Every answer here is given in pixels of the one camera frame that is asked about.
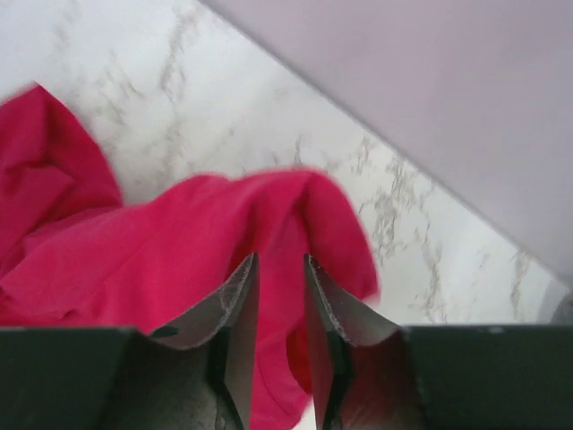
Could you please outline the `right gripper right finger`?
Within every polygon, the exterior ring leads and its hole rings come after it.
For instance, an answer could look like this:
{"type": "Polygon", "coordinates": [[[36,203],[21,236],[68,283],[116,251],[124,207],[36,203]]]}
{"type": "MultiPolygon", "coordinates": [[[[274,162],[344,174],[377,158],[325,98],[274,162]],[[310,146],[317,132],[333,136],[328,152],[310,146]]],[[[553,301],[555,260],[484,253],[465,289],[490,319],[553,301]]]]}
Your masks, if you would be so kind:
{"type": "Polygon", "coordinates": [[[304,271],[320,429],[571,428],[570,326],[400,326],[304,271]]]}

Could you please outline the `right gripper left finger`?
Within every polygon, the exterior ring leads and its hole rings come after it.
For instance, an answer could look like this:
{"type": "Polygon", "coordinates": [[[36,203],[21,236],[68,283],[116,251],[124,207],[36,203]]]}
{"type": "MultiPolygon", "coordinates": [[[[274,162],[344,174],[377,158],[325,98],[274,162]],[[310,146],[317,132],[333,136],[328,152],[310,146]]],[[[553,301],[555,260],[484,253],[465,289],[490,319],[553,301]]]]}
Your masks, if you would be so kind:
{"type": "Polygon", "coordinates": [[[259,259],[185,313],[129,328],[5,328],[4,429],[245,429],[251,411],[259,259]]]}

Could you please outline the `red t shirt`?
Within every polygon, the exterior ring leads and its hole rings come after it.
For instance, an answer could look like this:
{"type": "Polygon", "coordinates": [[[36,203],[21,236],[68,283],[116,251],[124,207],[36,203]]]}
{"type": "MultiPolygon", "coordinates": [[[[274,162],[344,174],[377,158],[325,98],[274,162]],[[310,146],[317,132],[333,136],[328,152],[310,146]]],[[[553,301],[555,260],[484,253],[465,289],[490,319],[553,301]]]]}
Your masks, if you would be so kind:
{"type": "Polygon", "coordinates": [[[35,86],[1,107],[1,323],[149,332],[260,259],[250,426],[290,429],[310,400],[304,256],[360,299],[380,292],[342,191],[308,169],[198,175],[126,206],[99,146],[35,86]]]}

